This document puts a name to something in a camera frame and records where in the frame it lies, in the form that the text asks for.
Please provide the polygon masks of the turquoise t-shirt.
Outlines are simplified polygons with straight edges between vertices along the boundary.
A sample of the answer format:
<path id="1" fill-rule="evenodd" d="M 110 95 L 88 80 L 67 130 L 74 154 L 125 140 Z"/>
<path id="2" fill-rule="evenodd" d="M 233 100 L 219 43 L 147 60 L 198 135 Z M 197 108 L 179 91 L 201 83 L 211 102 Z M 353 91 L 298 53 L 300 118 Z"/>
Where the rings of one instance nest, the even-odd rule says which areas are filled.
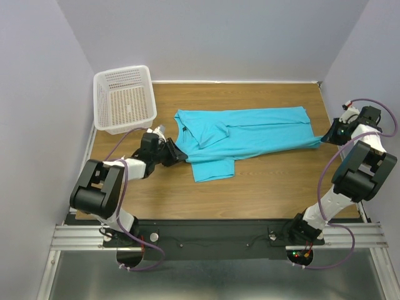
<path id="1" fill-rule="evenodd" d="M 197 183 L 233 177 L 238 160 L 321 145 L 303 107 L 178 110 L 174 120 L 176 146 L 187 155 Z"/>

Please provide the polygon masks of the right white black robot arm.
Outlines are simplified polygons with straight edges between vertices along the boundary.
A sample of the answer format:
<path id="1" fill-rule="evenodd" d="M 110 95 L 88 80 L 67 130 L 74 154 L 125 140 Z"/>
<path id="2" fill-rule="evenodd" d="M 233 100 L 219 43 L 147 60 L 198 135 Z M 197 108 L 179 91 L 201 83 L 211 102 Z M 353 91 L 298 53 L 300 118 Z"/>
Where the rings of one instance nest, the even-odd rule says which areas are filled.
<path id="1" fill-rule="evenodd" d="M 292 220 L 287 236 L 295 244 L 322 239 L 323 229 L 336 214 L 353 204 L 371 200 L 398 161 L 381 143 L 380 109 L 373 106 L 357 109 L 351 102 L 343 109 L 342 116 L 333 120 L 321 141 L 349 147 L 349 153 L 334 173 L 330 190 Z"/>

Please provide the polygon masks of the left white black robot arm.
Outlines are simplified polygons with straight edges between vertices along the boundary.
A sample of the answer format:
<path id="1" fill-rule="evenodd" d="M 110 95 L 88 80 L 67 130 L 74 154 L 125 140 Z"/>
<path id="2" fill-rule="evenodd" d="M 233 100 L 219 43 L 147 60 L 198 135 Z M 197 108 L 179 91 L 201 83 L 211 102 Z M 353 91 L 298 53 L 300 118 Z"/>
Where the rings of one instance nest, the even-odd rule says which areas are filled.
<path id="1" fill-rule="evenodd" d="M 118 238 L 125 246 L 156 248 L 139 236 L 137 217 L 122 208 L 128 182 L 148 178 L 158 164 L 170 167 L 187 158 L 172 139 L 145 132 L 139 149 L 128 158 L 88 160 L 72 190 L 70 206 L 107 225 L 99 230 L 106 242 Z"/>

